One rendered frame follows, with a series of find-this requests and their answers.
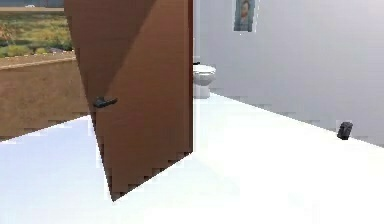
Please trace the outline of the small black bin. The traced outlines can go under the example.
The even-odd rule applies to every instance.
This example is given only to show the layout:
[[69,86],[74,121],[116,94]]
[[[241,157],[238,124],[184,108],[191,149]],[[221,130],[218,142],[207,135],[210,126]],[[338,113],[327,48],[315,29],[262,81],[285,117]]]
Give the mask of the small black bin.
[[342,122],[340,124],[337,137],[341,140],[348,140],[353,128],[353,124],[351,122]]

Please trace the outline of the framed portrait picture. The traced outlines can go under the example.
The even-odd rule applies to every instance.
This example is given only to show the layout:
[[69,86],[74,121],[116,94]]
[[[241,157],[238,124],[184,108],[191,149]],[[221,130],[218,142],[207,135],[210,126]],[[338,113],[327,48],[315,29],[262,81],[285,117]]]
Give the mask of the framed portrait picture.
[[255,0],[236,0],[234,31],[253,31],[255,5]]

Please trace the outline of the brown wooden room door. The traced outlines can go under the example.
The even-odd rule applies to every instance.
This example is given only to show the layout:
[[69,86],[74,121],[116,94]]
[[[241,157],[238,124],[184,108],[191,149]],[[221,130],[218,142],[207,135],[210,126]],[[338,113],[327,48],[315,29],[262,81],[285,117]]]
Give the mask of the brown wooden room door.
[[[64,0],[64,9],[118,200],[193,151],[193,0]],[[97,97],[118,101],[95,108]]]

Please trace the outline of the white toilet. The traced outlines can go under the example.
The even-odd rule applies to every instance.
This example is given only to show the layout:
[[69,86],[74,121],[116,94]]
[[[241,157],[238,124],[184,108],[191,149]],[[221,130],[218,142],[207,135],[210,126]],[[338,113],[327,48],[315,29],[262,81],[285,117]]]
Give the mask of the white toilet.
[[215,80],[216,69],[204,64],[193,64],[193,97],[207,99],[210,97],[209,85]]

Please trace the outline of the window with garden view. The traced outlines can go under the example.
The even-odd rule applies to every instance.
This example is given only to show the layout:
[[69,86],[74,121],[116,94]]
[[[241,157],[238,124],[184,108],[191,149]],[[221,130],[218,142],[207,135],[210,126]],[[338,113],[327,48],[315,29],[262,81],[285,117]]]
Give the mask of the window with garden view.
[[0,0],[0,58],[72,50],[64,0]]

